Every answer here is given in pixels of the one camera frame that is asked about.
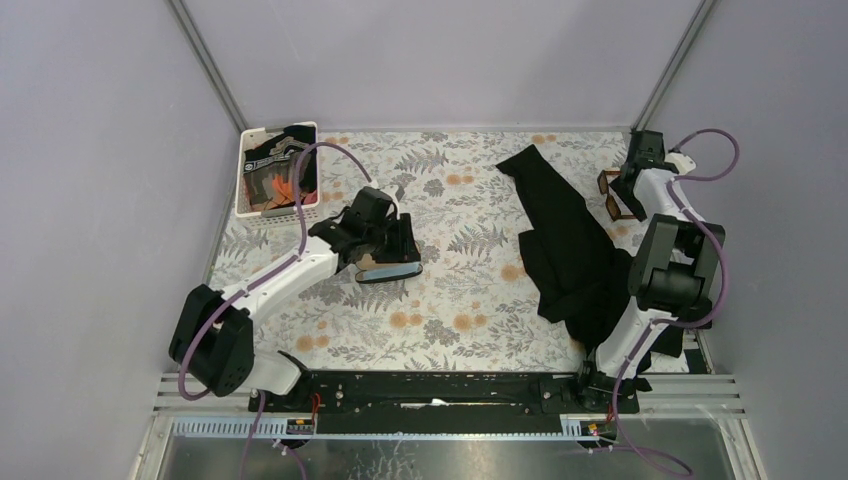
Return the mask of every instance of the black garment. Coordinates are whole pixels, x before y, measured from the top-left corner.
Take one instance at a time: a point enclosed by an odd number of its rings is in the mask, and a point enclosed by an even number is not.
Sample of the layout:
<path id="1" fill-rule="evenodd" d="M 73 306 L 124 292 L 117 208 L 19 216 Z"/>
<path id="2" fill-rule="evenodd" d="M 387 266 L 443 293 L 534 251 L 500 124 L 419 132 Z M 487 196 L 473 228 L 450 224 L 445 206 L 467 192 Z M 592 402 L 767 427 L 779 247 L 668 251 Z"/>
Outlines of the black garment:
<path id="1" fill-rule="evenodd" d="M 627 275 L 633 257 L 615 248 L 585 199 L 535 146 L 497 168 L 515 180 L 533 224 L 533 230 L 518 235 L 518 246 L 541 294 L 539 315 L 552 323 L 564 321 L 569 335 L 591 351 L 610 336 L 630 301 Z M 667 328 L 651 350 L 679 356 L 682 348 L 683 330 Z"/>

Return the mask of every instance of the white wall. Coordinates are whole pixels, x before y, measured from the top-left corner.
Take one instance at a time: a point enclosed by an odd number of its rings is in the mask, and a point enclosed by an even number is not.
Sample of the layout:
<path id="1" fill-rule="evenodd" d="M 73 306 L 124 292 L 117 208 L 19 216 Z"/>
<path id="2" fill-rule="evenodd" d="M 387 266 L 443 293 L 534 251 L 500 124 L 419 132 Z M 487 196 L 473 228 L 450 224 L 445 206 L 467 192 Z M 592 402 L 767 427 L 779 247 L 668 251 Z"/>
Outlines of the white wall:
<path id="1" fill-rule="evenodd" d="M 687 185 L 727 228 L 731 293 L 709 344 L 739 381 L 772 480 L 844 478 L 848 2 L 722 2 L 652 128 L 737 136 L 720 183 Z M 692 142 L 699 169 L 730 159 Z"/>
<path id="2" fill-rule="evenodd" d="M 0 478 L 125 478 L 236 135 L 163 1 L 0 2 Z"/>
<path id="3" fill-rule="evenodd" d="M 698 0 L 189 0 L 253 126 L 621 127 Z"/>

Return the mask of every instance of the table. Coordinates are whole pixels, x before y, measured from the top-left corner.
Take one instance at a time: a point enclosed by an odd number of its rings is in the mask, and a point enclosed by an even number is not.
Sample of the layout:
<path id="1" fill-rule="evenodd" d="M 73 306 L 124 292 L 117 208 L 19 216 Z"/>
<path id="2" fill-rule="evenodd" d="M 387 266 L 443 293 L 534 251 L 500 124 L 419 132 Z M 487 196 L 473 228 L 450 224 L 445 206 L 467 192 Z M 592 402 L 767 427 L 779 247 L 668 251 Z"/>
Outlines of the table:
<path id="1" fill-rule="evenodd" d="M 324 133 L 349 149 L 381 185 L 406 190 L 424 273 L 359 285 L 353 268 L 292 299 L 256 334 L 256 345 L 287 351 L 310 368 L 373 370 L 576 371 L 585 352 L 565 324 L 536 315 L 539 292 L 524 272 L 518 234 L 531 228 L 512 179 L 494 165 L 535 144 L 587 200 L 616 246 L 635 253 L 645 226 L 613 224 L 596 177 L 626 154 L 615 132 Z M 325 216 L 364 185 L 335 150 L 319 149 Z M 294 247 L 299 228 L 247 230 L 232 215 L 213 263 L 220 288 Z M 652 372 L 687 372 L 683 356 L 653 355 Z"/>

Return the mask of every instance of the white plastic basket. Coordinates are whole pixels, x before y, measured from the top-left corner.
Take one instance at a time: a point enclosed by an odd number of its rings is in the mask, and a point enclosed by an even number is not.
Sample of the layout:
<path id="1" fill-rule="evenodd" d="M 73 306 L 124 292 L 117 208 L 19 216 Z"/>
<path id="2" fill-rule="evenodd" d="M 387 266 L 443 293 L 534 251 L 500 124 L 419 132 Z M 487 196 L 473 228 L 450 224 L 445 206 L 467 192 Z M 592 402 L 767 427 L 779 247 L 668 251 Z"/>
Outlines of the white plastic basket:
<path id="1" fill-rule="evenodd" d="M 318 126 L 315 122 L 301 122 L 295 125 L 315 127 L 316 133 L 318 131 Z M 244 179 L 242 177 L 242 169 L 244 168 L 244 151 L 258 147 L 262 143 L 274 138 L 276 135 L 280 134 L 283 128 L 285 127 L 253 128 L 241 132 L 241 140 L 239 141 L 238 173 L 236 174 L 235 211 L 236 220 L 247 228 L 273 228 L 298 223 L 297 212 L 294 207 L 275 208 L 264 212 L 252 212 L 250 210 L 250 202 L 247 198 L 247 189 L 244 186 Z M 303 205 L 303 215 L 306 218 L 307 225 L 323 218 L 323 204 L 321 203 L 321 162 L 318 160 L 317 152 L 315 157 L 315 167 L 316 175 L 318 177 L 318 200 L 315 203 Z"/>

